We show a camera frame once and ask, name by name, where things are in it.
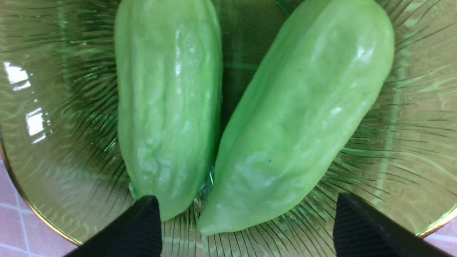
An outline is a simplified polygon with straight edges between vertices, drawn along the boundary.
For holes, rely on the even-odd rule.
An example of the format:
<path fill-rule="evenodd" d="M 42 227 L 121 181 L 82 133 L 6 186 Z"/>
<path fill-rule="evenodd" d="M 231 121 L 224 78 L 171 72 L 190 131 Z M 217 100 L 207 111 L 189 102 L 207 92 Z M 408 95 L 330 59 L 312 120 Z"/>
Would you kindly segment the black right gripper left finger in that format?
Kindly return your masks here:
<path fill-rule="evenodd" d="M 155 196 L 144 196 L 66 256 L 160 257 L 162 248 L 159 202 Z"/>

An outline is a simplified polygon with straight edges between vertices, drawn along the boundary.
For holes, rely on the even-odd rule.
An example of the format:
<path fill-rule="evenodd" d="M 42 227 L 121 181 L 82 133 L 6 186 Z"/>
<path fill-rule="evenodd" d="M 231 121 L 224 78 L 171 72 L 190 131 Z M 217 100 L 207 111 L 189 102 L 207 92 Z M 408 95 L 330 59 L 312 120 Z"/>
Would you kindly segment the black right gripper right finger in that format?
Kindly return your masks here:
<path fill-rule="evenodd" d="M 333 244 L 338 257 L 447 257 L 352 193 L 337 198 Z"/>

